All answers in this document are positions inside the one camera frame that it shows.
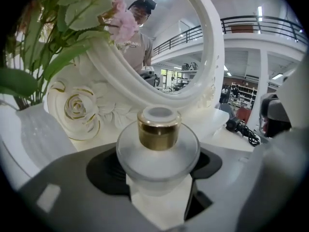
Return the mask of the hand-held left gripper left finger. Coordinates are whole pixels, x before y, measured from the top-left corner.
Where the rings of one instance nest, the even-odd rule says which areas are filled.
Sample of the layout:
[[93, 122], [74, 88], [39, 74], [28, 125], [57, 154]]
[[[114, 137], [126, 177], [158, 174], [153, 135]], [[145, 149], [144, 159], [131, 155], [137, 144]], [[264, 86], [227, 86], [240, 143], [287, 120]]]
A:
[[18, 191], [26, 205], [56, 232], [157, 232], [127, 196], [107, 195], [87, 178], [86, 166], [114, 143], [50, 163]]

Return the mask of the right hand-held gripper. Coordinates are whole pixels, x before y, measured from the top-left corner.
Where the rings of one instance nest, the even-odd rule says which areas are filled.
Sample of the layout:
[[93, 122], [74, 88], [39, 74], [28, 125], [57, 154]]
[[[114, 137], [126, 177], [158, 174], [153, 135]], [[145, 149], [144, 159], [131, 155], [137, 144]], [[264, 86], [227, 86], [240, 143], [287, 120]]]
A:
[[306, 54], [296, 69], [275, 93], [261, 99], [260, 116], [267, 119], [267, 137], [283, 131], [309, 134], [309, 56]]

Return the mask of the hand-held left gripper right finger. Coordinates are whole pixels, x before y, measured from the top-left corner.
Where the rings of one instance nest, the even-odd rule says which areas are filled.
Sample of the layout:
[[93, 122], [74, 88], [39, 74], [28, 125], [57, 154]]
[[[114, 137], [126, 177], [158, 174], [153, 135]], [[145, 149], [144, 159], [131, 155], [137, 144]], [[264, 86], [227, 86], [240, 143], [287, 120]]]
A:
[[223, 164], [197, 181], [199, 209], [177, 232], [259, 232], [294, 229], [305, 198], [309, 130], [293, 129], [244, 152], [213, 147]]

